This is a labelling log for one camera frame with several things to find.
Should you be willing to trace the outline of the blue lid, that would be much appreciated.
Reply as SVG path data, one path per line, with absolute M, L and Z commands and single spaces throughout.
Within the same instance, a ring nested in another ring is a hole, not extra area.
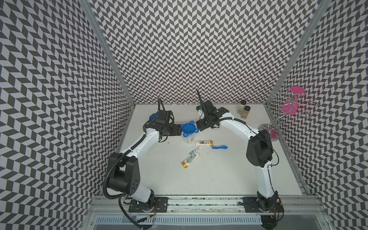
M 183 137 L 187 138 L 194 133 L 198 133 L 199 129 L 196 128 L 194 121 L 190 121 L 182 125 L 182 132 L 183 132 Z
M 149 121 L 150 122 L 154 122 L 159 116 L 159 113 L 156 113 L 156 114 L 152 114 L 150 117 L 149 117 Z

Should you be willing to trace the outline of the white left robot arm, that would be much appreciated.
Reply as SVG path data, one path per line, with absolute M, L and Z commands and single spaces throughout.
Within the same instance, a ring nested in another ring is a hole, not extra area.
M 182 135 L 182 127 L 175 123 L 173 112 L 165 109 L 161 98 L 157 101 L 158 109 L 142 126 L 141 137 L 123 152 L 115 152 L 108 157 L 103 181 L 103 195 L 106 198 L 129 196 L 137 201 L 143 211 L 153 209 L 154 191 L 140 184 L 139 158 L 154 144 L 162 142 L 163 138 Z

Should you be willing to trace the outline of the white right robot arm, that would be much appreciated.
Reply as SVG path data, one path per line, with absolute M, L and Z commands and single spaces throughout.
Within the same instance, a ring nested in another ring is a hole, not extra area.
M 284 206 L 272 179 L 271 169 L 278 163 L 272 163 L 273 153 L 276 151 L 272 146 L 269 133 L 249 126 L 224 107 L 216 108 L 211 101 L 203 101 L 199 90 L 196 90 L 196 93 L 200 102 L 197 110 L 203 115 L 196 121 L 197 128 L 203 131 L 207 128 L 225 127 L 246 141 L 246 159 L 255 167 L 258 181 L 256 198 L 258 209 L 264 213 L 283 214 Z

